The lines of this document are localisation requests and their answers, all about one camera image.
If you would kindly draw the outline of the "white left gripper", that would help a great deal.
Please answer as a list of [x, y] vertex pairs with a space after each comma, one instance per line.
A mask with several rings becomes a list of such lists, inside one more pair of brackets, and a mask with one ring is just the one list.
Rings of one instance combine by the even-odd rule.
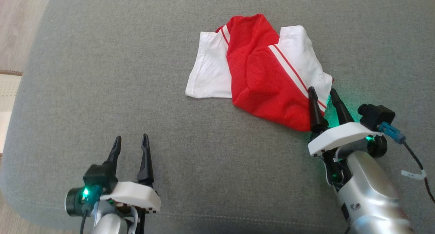
[[[121, 136], [117, 136], [107, 158], [107, 163], [117, 167], [121, 153]], [[119, 182], [111, 194], [103, 194], [103, 189], [96, 185], [72, 188], [68, 191], [64, 206], [67, 214], [81, 217], [85, 198], [90, 193], [101, 193], [92, 213], [91, 234], [144, 234], [145, 217], [160, 211], [161, 199], [150, 186], [154, 183], [154, 172], [148, 135], [143, 134], [141, 149], [143, 151], [137, 181]]]

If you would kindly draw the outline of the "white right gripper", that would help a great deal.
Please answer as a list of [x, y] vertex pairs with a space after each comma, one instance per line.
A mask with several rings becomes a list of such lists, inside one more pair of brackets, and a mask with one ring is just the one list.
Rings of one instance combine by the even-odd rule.
[[356, 151], [363, 151], [373, 158], [381, 158], [387, 152], [387, 140], [382, 132], [372, 131], [354, 122], [334, 88], [331, 89], [330, 96], [340, 125], [328, 129], [329, 124], [322, 115], [315, 88], [309, 87], [308, 94], [312, 132], [308, 144], [309, 154], [322, 159], [328, 185], [343, 187], [351, 178], [347, 157]]

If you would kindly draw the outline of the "red and white basketball jersey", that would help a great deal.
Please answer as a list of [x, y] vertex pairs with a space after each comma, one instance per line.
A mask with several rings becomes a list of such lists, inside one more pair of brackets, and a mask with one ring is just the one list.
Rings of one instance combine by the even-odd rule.
[[256, 14], [233, 16], [215, 32], [200, 33], [185, 94], [229, 98], [256, 117], [309, 131], [309, 87], [324, 115], [332, 83], [303, 26], [277, 32], [263, 14]]

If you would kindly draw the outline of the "large grey sofa seat cushion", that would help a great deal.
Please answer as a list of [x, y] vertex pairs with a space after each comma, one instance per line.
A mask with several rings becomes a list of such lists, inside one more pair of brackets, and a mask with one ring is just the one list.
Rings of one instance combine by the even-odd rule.
[[435, 0], [50, 0], [6, 136], [5, 200], [29, 222], [79, 230], [67, 192], [117, 136], [117, 177], [135, 180], [147, 133], [162, 209], [146, 233], [343, 234], [309, 133], [185, 96], [200, 32], [256, 13], [306, 29], [356, 121], [364, 103], [396, 113], [435, 194]]

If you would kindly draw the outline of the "beige rug with brown edge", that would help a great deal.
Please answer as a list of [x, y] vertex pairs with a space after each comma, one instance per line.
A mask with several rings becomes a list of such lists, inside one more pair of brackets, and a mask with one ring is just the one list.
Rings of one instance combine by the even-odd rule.
[[0, 158], [22, 76], [22, 72], [0, 70]]

